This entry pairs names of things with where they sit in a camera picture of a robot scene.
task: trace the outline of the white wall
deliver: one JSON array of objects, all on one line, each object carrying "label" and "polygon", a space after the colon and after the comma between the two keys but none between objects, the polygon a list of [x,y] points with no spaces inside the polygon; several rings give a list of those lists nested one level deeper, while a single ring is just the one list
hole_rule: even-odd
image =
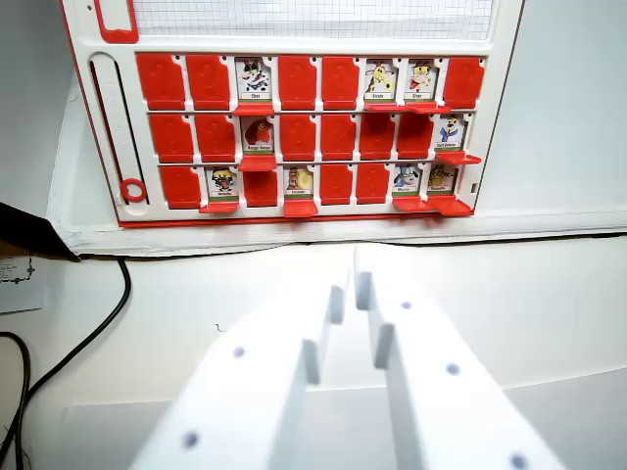
[{"label": "white wall", "polygon": [[0,57],[0,202],[43,217],[73,67],[59,2],[3,1]]}]

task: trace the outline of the cartoon character picture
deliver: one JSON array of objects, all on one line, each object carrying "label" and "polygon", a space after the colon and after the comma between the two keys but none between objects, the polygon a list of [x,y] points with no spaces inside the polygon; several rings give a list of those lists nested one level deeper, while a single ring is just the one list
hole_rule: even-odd
[{"label": "cartoon character picture", "polygon": [[241,117],[244,153],[269,153],[274,150],[272,124],[265,117]]},{"label": "cartoon character picture", "polygon": [[314,196],[314,174],[305,167],[285,168],[285,197],[312,198]]},{"label": "cartoon character picture", "polygon": [[365,100],[392,100],[396,89],[396,69],[388,62],[368,62],[365,65],[367,87]]},{"label": "cartoon character picture", "polygon": [[420,170],[415,164],[398,165],[395,168],[392,196],[417,196],[420,186]]},{"label": "cartoon character picture", "polygon": [[458,169],[449,164],[435,164],[429,173],[427,194],[453,194]]},{"label": "cartoon character picture", "polygon": [[436,150],[459,150],[465,131],[464,121],[455,116],[440,118],[440,142],[436,142]]},{"label": "cartoon character picture", "polygon": [[235,73],[240,100],[270,100],[270,69],[260,57],[236,59]]},{"label": "cartoon character picture", "polygon": [[237,174],[228,167],[217,167],[209,170],[211,175],[209,198],[237,199]]},{"label": "cartoon character picture", "polygon": [[406,101],[428,101],[433,99],[436,71],[431,62],[410,62],[408,82],[405,89]]}]

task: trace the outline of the white plastic game board frame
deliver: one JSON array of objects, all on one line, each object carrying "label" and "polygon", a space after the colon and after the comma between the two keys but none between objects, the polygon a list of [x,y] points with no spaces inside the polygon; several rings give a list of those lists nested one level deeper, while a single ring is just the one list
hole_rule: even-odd
[{"label": "white plastic game board frame", "polygon": [[[119,15],[123,13],[120,3],[125,6],[125,0],[114,2],[117,6],[113,8],[114,13]],[[76,61],[76,67],[80,76],[81,86],[84,97],[90,110],[90,118],[93,125],[94,134],[98,143],[101,154],[102,164],[106,172],[112,199],[114,201],[118,220],[120,222],[149,222],[162,221],[165,225],[168,222],[178,220],[208,220],[212,218],[257,218],[257,217],[282,217],[282,171],[281,170],[281,154],[280,148],[277,148],[277,160],[279,162],[279,177],[277,184],[278,204],[271,208],[247,208],[245,204],[240,204],[239,210],[233,215],[216,215],[210,213],[200,213],[198,210],[171,210],[165,199],[161,176],[159,173],[159,161],[155,155],[153,148],[152,134],[147,119],[147,106],[145,100],[128,99],[126,101],[129,118],[133,124],[132,133],[136,143],[136,151],[139,161],[143,163],[139,167],[134,152],[120,152],[118,154],[118,167],[122,172],[122,179],[136,178],[143,179],[146,183],[146,192],[149,204],[133,203],[126,204],[121,196],[121,182],[118,177],[118,168],[112,153],[109,136],[106,130],[106,124],[100,113],[100,104],[98,91],[91,78],[90,62],[96,65],[100,62],[98,79],[100,81],[100,91],[105,107],[108,108],[107,119],[112,132],[112,136],[116,141],[116,148],[122,145],[126,149],[130,149],[132,142],[129,141],[129,130],[124,129],[123,123],[126,115],[121,103],[121,91],[115,70],[117,64],[120,72],[121,82],[123,83],[123,92],[126,97],[143,97],[139,74],[137,70],[135,55],[142,52],[167,52],[172,54],[180,54],[184,56],[186,53],[208,53],[220,54],[227,56],[227,60],[231,61],[235,56],[268,56],[277,57],[284,54],[302,54],[312,57],[320,57],[323,55],[351,55],[360,58],[401,58],[400,69],[407,70],[407,58],[414,57],[452,57],[452,56],[475,56],[485,59],[485,74],[481,94],[477,101],[476,110],[472,111],[472,125],[467,128],[464,150],[472,155],[480,157],[480,164],[464,165],[458,176],[456,196],[462,202],[474,208],[476,197],[486,163],[489,143],[494,129],[498,106],[505,86],[506,69],[509,62],[514,34],[518,23],[522,0],[496,0],[493,4],[493,17],[490,24],[488,38],[486,40],[416,40],[416,39],[356,39],[356,38],[307,38],[307,37],[290,37],[289,41],[281,37],[221,37],[221,36],[140,36],[139,40],[134,44],[110,44],[103,40],[98,25],[98,20],[94,12],[92,0],[62,0],[65,16],[68,24],[69,34],[72,42],[72,48]],[[317,81],[317,99],[316,109],[314,112],[308,112],[315,115],[321,111],[321,61],[316,61],[315,66],[318,69]],[[273,81],[277,79],[277,73],[272,75]],[[235,83],[234,79],[230,79],[231,84]],[[186,111],[191,114],[191,101],[189,90],[186,89]],[[277,99],[277,93],[273,93],[273,99]],[[358,101],[358,108],[355,114],[359,115],[362,101]],[[231,110],[234,109],[233,102],[230,103]],[[118,115],[109,113],[109,110],[117,109]],[[456,112],[464,113],[470,110],[456,110]],[[194,113],[220,113],[212,111],[194,111]],[[314,173],[319,170],[319,156],[316,155],[314,161]],[[396,160],[395,153],[392,154],[391,160],[384,163],[389,168],[392,167]],[[424,170],[420,195],[426,198],[424,184],[430,161],[433,155],[430,155],[427,161],[410,161],[405,160],[404,163],[418,162]],[[195,170],[204,173],[204,166],[210,164],[194,163]],[[390,171],[390,189],[394,172]],[[202,201],[201,206],[207,203],[207,189],[202,184],[201,190]],[[388,192],[386,202],[384,204],[368,204],[358,205],[355,192],[351,197],[351,202],[344,206],[323,206],[320,204],[319,194],[314,191],[314,201],[318,207],[318,215],[360,215],[360,214],[384,214],[399,213],[392,204],[391,191]],[[243,196],[240,192],[240,203]]]}]

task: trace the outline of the white table surface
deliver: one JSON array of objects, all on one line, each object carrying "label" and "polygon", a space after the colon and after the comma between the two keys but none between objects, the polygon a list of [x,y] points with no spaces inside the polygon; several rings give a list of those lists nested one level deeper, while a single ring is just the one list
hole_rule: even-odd
[{"label": "white table surface", "polygon": [[[172,400],[220,334],[216,324],[227,330],[282,289],[307,292],[308,266],[344,268],[354,246],[129,261],[128,308],[29,408],[25,448],[33,468],[59,468],[64,408]],[[627,365],[626,237],[411,247],[393,253],[399,272],[429,287],[504,388],[524,390],[601,373],[592,378],[605,377],[605,389],[615,390],[616,381],[608,385],[606,377],[618,378],[619,384],[627,380],[625,374],[603,374]],[[102,321],[123,286],[112,260],[49,261],[48,275],[42,310],[0,316],[0,331],[18,333],[28,343],[35,380]],[[304,294],[303,302],[307,295],[312,293]],[[369,363],[366,329],[364,315],[349,308],[345,324],[330,338],[322,389],[384,385]],[[0,421],[8,424],[21,382],[18,350],[8,341],[0,342],[0,373]],[[536,402],[529,413],[542,416],[547,403]],[[605,419],[615,404],[601,403],[605,409],[596,416]],[[627,417],[622,408],[616,412]],[[13,468],[9,460],[7,468]]]}]

